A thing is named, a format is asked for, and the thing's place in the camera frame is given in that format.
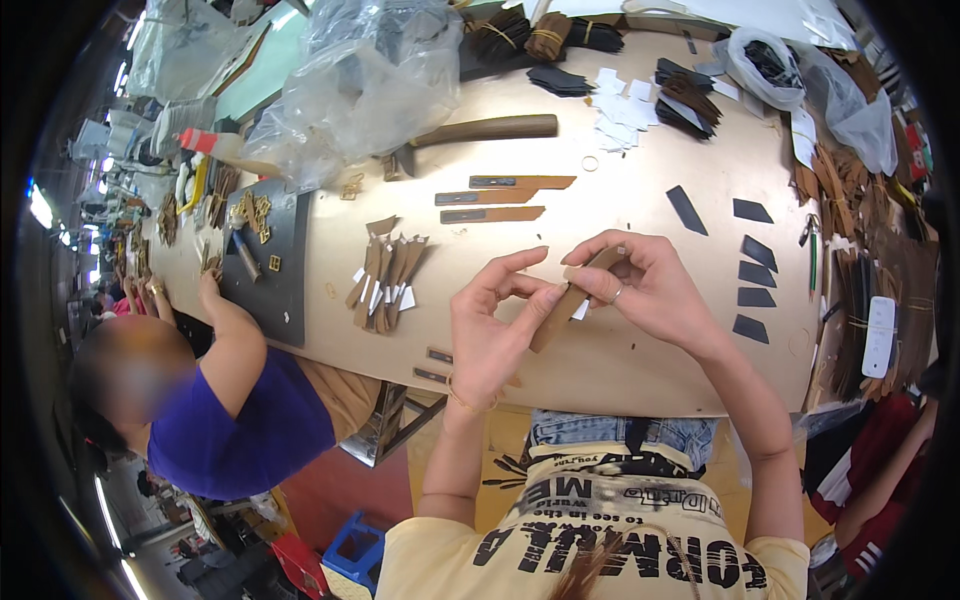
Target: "denim shorts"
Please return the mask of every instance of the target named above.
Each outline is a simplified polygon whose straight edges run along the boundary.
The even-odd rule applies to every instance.
[[[625,443],[633,420],[626,417],[583,415],[535,409],[530,442],[537,444]],[[713,434],[719,419],[650,419],[645,444],[664,444],[689,457],[699,470],[712,451]]]

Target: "red plastic stool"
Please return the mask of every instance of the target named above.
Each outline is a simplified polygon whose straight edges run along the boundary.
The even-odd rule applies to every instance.
[[[330,595],[320,555],[294,534],[287,534],[271,544],[290,583],[314,600]]]

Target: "wooden table surface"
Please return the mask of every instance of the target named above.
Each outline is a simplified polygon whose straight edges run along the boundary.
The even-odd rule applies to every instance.
[[[710,60],[708,44],[695,40],[692,55],[680,36],[629,32],[624,51],[607,55],[582,48],[567,50],[560,67],[592,80],[600,67],[614,68],[618,78],[649,81],[657,58],[686,66]],[[801,409],[817,335],[819,298],[808,300],[809,248],[797,239],[806,213],[816,204],[798,206],[790,186],[792,146],[780,114],[768,108],[758,119],[743,105],[718,93],[711,99],[723,111],[717,135],[694,140],[661,125],[639,134],[639,147],[607,154],[597,149],[593,122],[598,111],[582,99],[563,99],[531,85],[524,71],[464,84],[461,106],[448,121],[457,123],[495,116],[555,113],[560,136],[433,146],[416,150],[417,179],[383,182],[377,161],[347,168],[335,184],[314,192],[307,226],[305,260],[306,343],[288,348],[296,354],[341,369],[410,386],[441,391],[442,386],[412,375],[415,366],[445,372],[445,364],[427,359],[426,348],[452,349],[450,297],[495,256],[546,244],[546,261],[529,275],[562,280],[560,259],[579,242],[607,228],[629,229],[669,237],[676,246],[716,319],[727,330],[739,312],[765,323],[770,344],[731,334],[757,369],[780,392],[791,411]],[[583,170],[584,156],[599,167]],[[354,202],[339,200],[340,186],[363,172],[363,190]],[[528,205],[544,205],[528,223],[440,225],[438,192],[468,189],[472,175],[575,175],[566,190],[541,190]],[[685,229],[665,192],[682,185],[709,236]],[[774,224],[732,215],[732,199],[762,203]],[[413,279],[415,308],[400,314],[397,328],[376,335],[352,324],[344,298],[351,277],[363,265],[364,225],[397,215],[394,238],[401,232],[429,235],[428,255]],[[192,221],[181,228],[174,247],[156,240],[156,226],[145,224],[154,238],[151,265],[165,280],[178,310],[206,320],[197,302],[199,253],[196,238],[220,248],[222,232],[199,234]],[[736,290],[750,286],[737,279],[744,234],[773,250],[780,267],[771,294],[777,308],[737,308]],[[497,317],[509,321],[522,300],[500,304]],[[506,401],[557,410],[650,417],[707,417],[725,411],[698,365],[681,350],[659,342],[628,324],[613,308],[592,311],[572,322],[540,354],[528,352],[518,376],[522,387],[507,387]]]

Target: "hand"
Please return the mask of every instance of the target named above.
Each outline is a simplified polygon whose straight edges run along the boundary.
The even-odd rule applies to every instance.
[[[208,269],[200,277],[200,300],[209,297],[220,296],[220,284],[217,280],[220,278],[220,269]]]
[[[457,361],[453,392],[469,406],[482,410],[493,404],[520,366],[537,327],[564,294],[563,283],[517,272],[542,262],[546,254],[541,246],[495,258],[450,300]],[[528,300],[512,323],[503,323],[493,311],[509,296]]]
[[[567,279],[593,296],[591,305],[605,306],[622,286],[613,306],[658,340],[679,346],[695,358],[711,354],[729,340],[665,237],[608,229],[574,248],[561,264],[582,265],[617,244],[627,248],[629,262],[621,261],[610,271],[590,267],[564,271]]]

